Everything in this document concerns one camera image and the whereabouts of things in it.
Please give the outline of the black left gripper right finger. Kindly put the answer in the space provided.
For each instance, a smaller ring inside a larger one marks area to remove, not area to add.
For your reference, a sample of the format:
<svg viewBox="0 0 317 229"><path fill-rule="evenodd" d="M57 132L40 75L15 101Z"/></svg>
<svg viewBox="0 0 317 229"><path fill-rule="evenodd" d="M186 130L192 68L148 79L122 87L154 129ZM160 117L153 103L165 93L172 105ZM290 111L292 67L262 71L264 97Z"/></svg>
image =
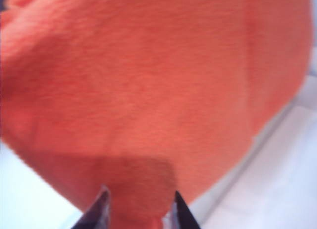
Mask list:
<svg viewBox="0 0 317 229"><path fill-rule="evenodd" d="M176 191L170 211L163 218L164 229L201 229L181 194Z"/></svg>

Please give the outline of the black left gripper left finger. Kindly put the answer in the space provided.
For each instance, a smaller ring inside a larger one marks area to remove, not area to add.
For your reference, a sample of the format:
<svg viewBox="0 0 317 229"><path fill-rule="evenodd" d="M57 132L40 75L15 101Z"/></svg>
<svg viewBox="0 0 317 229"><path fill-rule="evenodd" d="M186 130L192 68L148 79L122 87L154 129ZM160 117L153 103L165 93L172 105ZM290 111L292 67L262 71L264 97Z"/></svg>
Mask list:
<svg viewBox="0 0 317 229"><path fill-rule="evenodd" d="M110 190L102 185L95 201L72 229L108 229L110 227Z"/></svg>

